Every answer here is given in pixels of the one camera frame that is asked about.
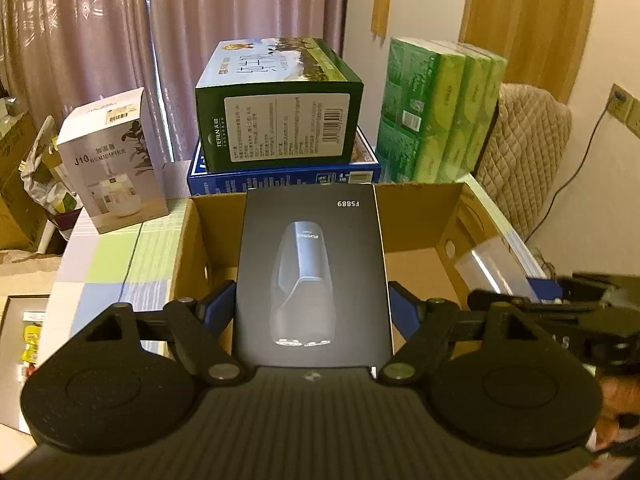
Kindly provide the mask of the person right hand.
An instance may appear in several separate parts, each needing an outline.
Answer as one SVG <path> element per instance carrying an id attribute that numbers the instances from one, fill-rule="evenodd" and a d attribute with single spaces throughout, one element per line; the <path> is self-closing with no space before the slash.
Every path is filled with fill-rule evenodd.
<path id="1" fill-rule="evenodd" d="M 602 390 L 602 410 L 589 439 L 591 451 L 620 440 L 620 415 L 638 415 L 640 411 L 638 375 L 613 376 L 598 370 L 596 378 Z"/>

